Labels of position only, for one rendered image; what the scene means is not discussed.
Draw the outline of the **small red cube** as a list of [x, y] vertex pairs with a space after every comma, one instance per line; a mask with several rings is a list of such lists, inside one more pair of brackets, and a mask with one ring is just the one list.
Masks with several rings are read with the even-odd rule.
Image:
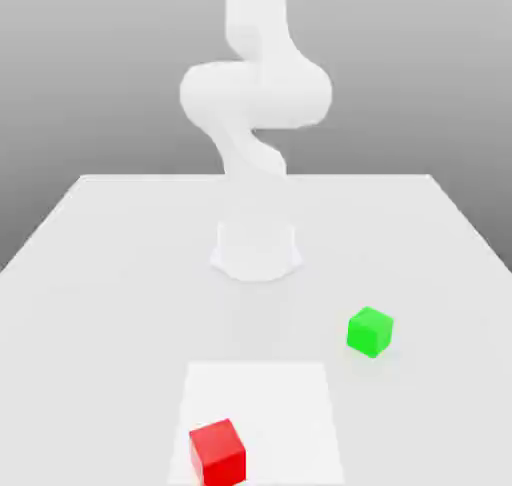
[[189, 445], [200, 486], [235, 486], [246, 480], [246, 448], [230, 419], [191, 430]]

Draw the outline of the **small green cube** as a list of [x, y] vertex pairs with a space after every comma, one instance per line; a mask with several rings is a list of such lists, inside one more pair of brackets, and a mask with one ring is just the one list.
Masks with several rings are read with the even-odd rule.
[[391, 343], [394, 319], [372, 307], [364, 307], [348, 322], [347, 345], [376, 358]]

